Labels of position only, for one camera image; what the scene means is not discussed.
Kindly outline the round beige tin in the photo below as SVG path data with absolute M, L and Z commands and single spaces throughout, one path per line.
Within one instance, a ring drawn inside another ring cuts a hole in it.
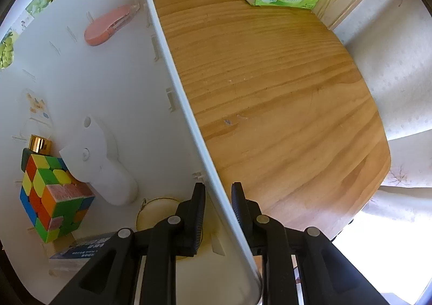
M 141 232 L 148 230 L 156 226 L 156 224 L 170 216 L 174 216 L 177 211 L 177 207 L 180 202 L 175 198 L 163 197 L 156 198 L 151 201 L 143 200 L 141 204 L 141 210 L 139 211 L 136 218 L 136 231 Z M 171 238 L 174 247 L 174 241 L 177 246 L 182 246 L 180 238 Z M 205 236 L 204 230 L 201 229 L 200 241 L 195 246 L 197 254 L 203 255 L 204 252 L 208 252 L 210 249 L 209 238 Z

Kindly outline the clear dental floss box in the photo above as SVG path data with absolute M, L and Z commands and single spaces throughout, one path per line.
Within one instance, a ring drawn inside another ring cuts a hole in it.
M 47 243 L 44 248 L 48 258 L 49 274 L 63 279 L 71 278 L 104 246 L 111 236 L 113 233 L 75 239 L 69 233 Z

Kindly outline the multicolour puzzle cube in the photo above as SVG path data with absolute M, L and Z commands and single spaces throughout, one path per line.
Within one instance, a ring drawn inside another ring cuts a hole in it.
M 20 201 L 43 243 L 76 231 L 95 195 L 72 176 L 62 158 L 25 148 L 21 158 Z

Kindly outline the green bottle gold cap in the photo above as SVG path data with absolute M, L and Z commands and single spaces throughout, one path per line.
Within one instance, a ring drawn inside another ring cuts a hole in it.
M 50 156 L 51 154 L 52 141 L 43 138 L 38 135 L 31 135 L 29 139 L 29 145 L 24 148 L 21 155 L 21 170 L 26 170 L 27 162 L 31 154 L 41 154 Z

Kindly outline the white plastic storage box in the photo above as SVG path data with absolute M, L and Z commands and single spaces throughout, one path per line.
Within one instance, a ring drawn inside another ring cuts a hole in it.
M 135 16 L 99 46 L 84 31 L 101 15 L 140 5 Z M 153 0 L 56 0 L 18 38 L 14 62 L 1 71 L 1 242 L 20 281 L 48 303 L 67 280 L 51 276 L 42 244 L 19 200 L 20 98 L 24 89 L 47 103 L 55 153 L 86 116 L 116 140 L 119 161 L 138 184 L 137 198 L 114 206 L 95 199 L 78 238 L 133 227 L 145 199 L 185 201 L 195 183 L 207 191 L 204 233 L 210 250 L 177 266 L 179 304 L 258 304 L 261 280 L 198 128 Z

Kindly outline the pink handled tool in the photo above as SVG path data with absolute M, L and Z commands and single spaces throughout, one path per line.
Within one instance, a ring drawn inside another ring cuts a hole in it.
M 123 5 L 93 20 L 84 31 L 90 46 L 99 46 L 126 25 L 140 10 L 140 5 Z

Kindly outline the small cartoon sticker card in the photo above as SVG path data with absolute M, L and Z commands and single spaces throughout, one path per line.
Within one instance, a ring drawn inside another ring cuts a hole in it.
M 46 101 L 31 89 L 24 89 L 20 98 L 21 128 L 20 136 L 29 139 L 31 135 L 49 139 L 53 122 Z

